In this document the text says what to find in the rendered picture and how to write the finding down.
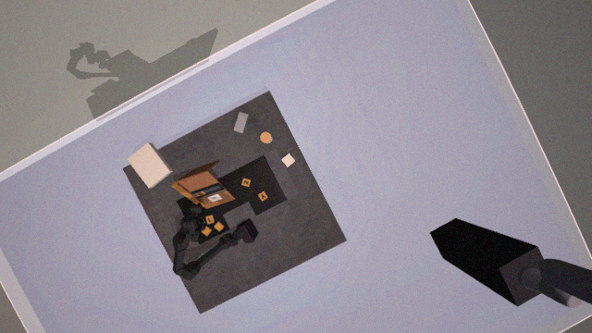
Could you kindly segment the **white paper ticket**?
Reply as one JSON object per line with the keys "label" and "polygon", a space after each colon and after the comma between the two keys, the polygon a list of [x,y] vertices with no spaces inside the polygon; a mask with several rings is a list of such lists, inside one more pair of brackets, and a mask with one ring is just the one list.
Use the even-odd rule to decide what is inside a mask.
{"label": "white paper ticket", "polygon": [[215,202],[215,201],[221,200],[222,198],[216,194],[216,195],[207,197],[207,199],[210,200],[211,202]]}

